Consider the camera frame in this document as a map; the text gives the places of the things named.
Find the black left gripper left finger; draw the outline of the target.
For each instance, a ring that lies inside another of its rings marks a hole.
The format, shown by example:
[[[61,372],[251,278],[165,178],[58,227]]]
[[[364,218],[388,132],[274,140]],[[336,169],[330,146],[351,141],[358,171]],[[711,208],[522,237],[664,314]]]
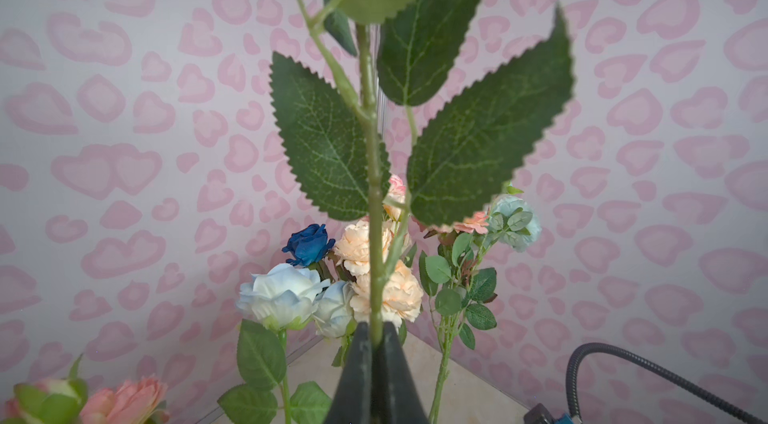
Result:
[[[349,347],[325,424],[369,424],[371,422],[372,346],[369,324],[360,323]]]

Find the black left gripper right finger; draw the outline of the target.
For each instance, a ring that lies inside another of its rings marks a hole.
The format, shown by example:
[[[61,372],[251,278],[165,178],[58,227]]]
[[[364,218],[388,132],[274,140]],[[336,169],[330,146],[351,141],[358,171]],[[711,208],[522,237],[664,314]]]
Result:
[[[397,328],[385,323],[381,343],[374,350],[374,422],[427,424]]]

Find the peach rose stem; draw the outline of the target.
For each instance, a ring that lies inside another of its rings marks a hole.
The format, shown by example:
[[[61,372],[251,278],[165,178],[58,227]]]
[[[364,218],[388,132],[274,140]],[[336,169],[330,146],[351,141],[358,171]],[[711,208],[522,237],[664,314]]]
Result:
[[[352,276],[350,306],[354,318],[357,322],[368,322],[371,314],[369,222],[363,219],[347,225],[333,252]],[[421,312],[423,296],[423,288],[411,269],[399,260],[383,290],[382,319],[396,327],[405,321],[414,322]]]

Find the pale blue white rose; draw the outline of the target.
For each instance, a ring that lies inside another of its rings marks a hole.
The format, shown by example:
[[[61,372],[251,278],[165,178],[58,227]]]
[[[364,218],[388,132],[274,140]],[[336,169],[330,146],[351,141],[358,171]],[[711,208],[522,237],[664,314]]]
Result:
[[[288,380],[290,331],[305,328],[313,305],[329,286],[314,270],[279,264],[240,287],[236,367],[243,383],[226,391],[219,407],[233,423],[271,423],[281,413],[293,421]]]
[[[339,281],[323,291],[313,304],[312,317],[316,334],[324,339],[340,342],[332,362],[333,367],[345,366],[357,326],[350,305],[352,297],[352,285],[345,281]]]

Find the dark blue artificial rose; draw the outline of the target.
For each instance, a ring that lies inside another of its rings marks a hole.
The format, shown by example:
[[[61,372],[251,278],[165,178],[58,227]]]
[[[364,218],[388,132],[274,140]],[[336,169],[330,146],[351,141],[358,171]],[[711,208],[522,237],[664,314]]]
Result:
[[[335,240],[328,236],[325,225],[311,224],[293,233],[282,252],[290,255],[286,260],[287,264],[306,268],[322,261],[334,245]]]

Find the magenta pink rose stem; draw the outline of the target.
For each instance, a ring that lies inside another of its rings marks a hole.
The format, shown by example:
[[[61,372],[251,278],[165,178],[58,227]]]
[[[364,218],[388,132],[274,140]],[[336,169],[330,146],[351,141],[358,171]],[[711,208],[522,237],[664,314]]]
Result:
[[[386,103],[412,113],[446,83],[482,0],[326,0],[300,6],[331,71],[325,80],[275,54],[271,99],[301,191],[338,221],[370,222],[370,338],[384,334],[383,293],[398,257],[383,248],[390,177],[380,129]],[[488,204],[562,113],[574,87],[568,23],[451,98],[412,140],[404,218],[454,224]]]

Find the pink green carnation stem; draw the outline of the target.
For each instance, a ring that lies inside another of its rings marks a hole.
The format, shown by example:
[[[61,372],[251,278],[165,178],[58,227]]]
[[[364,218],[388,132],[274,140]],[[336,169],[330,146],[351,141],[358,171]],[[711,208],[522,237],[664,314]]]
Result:
[[[389,189],[384,199],[383,209],[389,221],[399,220],[402,209],[394,206],[394,203],[405,204],[406,186],[403,180],[397,175],[391,175],[389,178]],[[474,213],[471,217],[463,221],[450,225],[430,226],[430,231],[440,234],[449,234],[451,232],[486,235],[488,233],[488,215],[484,211]]]

